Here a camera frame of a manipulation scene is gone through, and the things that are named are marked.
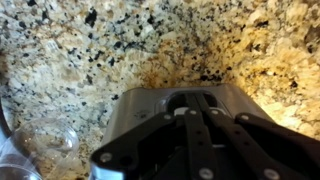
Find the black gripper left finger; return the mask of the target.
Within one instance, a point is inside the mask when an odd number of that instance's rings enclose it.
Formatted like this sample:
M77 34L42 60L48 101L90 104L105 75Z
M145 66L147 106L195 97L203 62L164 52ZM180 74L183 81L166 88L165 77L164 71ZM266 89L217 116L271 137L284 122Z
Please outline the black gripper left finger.
M209 97L179 94L158 113L91 155L92 180L214 180Z

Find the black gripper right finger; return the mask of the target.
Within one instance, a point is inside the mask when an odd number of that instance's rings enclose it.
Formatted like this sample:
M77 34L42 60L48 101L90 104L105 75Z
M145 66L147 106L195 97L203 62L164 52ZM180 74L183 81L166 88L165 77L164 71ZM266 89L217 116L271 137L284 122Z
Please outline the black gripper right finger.
M319 141L250 113L239 113L232 119L210 110L203 95L196 99L257 180L320 179Z

